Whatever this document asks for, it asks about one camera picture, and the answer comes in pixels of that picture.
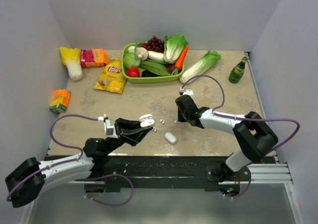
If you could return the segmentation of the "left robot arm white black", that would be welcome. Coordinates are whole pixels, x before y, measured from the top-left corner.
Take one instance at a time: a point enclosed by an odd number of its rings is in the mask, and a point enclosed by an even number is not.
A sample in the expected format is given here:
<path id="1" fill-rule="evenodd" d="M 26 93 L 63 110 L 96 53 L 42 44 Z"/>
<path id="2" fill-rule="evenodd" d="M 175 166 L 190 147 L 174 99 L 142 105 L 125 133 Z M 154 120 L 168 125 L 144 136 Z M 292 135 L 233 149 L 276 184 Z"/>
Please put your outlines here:
<path id="1" fill-rule="evenodd" d="M 137 121 L 112 120 L 107 116 L 92 118 L 92 121 L 103 125 L 104 138 L 89 138 L 83 148 L 68 146 L 79 153 L 65 158 L 49 161 L 28 158 L 5 178 L 6 200 L 14 208 L 33 202 L 40 193 L 62 184 L 101 179 L 110 153 L 123 144 L 136 146 L 155 127 L 151 114 L 143 115 Z"/>

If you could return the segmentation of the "white oval case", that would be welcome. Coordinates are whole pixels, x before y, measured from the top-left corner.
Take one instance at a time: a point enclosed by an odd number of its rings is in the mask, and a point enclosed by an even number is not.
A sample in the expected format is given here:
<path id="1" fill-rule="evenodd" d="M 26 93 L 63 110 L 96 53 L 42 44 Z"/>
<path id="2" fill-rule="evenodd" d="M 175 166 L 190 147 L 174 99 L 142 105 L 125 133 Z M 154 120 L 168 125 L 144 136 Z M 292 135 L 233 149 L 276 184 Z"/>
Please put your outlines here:
<path id="1" fill-rule="evenodd" d="M 170 144 L 175 144 L 177 142 L 177 138 L 170 132 L 165 133 L 164 138 Z"/>

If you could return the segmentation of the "white earbud charging case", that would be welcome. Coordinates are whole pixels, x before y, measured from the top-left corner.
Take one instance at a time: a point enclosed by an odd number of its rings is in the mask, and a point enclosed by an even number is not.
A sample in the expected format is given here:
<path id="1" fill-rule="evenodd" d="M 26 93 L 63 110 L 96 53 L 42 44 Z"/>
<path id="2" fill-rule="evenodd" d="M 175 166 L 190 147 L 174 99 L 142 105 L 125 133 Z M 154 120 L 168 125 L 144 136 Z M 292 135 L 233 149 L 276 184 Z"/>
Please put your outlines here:
<path id="1" fill-rule="evenodd" d="M 146 114 L 139 118 L 140 126 L 143 127 L 154 127 L 155 120 L 152 114 Z"/>

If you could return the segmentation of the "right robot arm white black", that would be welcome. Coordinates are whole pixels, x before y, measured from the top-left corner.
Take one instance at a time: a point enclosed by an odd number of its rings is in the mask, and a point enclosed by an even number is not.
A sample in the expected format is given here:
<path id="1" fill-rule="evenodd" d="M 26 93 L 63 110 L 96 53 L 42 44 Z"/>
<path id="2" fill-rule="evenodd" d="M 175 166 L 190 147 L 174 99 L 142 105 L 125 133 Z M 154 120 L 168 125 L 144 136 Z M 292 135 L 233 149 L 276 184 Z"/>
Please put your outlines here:
<path id="1" fill-rule="evenodd" d="M 256 112 L 232 115 L 216 112 L 208 107 L 198 108 L 190 95 L 181 95 L 175 103 L 179 122 L 235 136 L 240 150 L 211 171 L 212 177 L 218 182 L 234 180 L 239 175 L 239 170 L 252 162 L 261 162 L 278 143 L 276 134 Z"/>

